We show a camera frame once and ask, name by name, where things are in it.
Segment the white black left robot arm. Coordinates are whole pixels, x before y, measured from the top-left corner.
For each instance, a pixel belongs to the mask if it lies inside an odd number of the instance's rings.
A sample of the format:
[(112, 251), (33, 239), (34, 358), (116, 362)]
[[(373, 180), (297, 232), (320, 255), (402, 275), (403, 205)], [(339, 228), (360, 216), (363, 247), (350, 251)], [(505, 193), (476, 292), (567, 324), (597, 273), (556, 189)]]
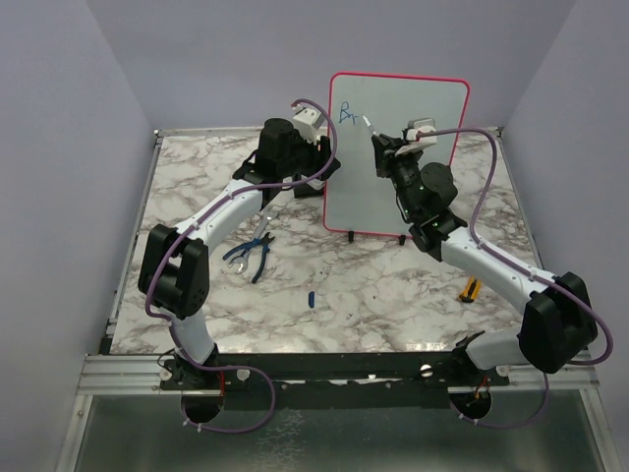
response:
[(280, 192), (326, 180), (339, 166), (333, 124), (317, 133), (315, 123), (271, 118), (264, 122), (257, 148), (234, 172), (210, 204), (183, 227), (154, 226), (146, 241), (139, 289), (144, 310), (166, 321), (183, 376), (203, 388), (216, 379), (217, 345), (202, 318), (209, 294), (209, 258), (247, 218), (263, 210)]

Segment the blue white whiteboard marker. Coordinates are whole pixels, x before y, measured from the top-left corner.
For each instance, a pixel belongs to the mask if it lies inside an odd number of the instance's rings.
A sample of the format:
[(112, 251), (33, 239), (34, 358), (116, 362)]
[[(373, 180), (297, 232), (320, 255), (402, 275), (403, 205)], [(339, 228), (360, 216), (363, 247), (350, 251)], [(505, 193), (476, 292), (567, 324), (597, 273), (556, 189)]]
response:
[(363, 114), (363, 115), (362, 115), (362, 119), (363, 119), (363, 121), (364, 121), (364, 123), (365, 123), (366, 127), (368, 128), (368, 130), (369, 130), (370, 134), (371, 134), (373, 137), (374, 137), (374, 136), (377, 136), (377, 135), (378, 135), (378, 132), (377, 132), (377, 130), (375, 129), (375, 127), (373, 126), (373, 124), (372, 124), (371, 120), (370, 120), (370, 119), (369, 119), (369, 118), (368, 118), (365, 114)]

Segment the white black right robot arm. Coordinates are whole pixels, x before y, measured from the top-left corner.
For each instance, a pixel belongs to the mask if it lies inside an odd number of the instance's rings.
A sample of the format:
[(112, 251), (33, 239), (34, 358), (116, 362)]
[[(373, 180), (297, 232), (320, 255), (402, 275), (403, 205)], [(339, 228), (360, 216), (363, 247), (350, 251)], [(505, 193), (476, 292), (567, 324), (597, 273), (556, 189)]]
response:
[(474, 384), (487, 370), (506, 365), (532, 365), (554, 374), (598, 335), (586, 285), (572, 272), (556, 276), (524, 264), (482, 239), (473, 222), (453, 213), (457, 189), (450, 167), (419, 163), (437, 135), (431, 126), (408, 128), (400, 138), (372, 133), (376, 174), (391, 181), (421, 252), (464, 270), (522, 316), (517, 328), (477, 333), (458, 342), (453, 377)]

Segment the pink framed whiteboard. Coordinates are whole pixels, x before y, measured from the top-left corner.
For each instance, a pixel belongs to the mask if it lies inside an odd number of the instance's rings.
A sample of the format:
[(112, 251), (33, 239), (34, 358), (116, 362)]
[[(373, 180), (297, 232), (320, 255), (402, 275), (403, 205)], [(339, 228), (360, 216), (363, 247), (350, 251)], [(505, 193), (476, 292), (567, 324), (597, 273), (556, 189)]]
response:
[(325, 185), (324, 227), (398, 237), (444, 212), (457, 195), (450, 163), (469, 95), (462, 79), (335, 74), (341, 167)]

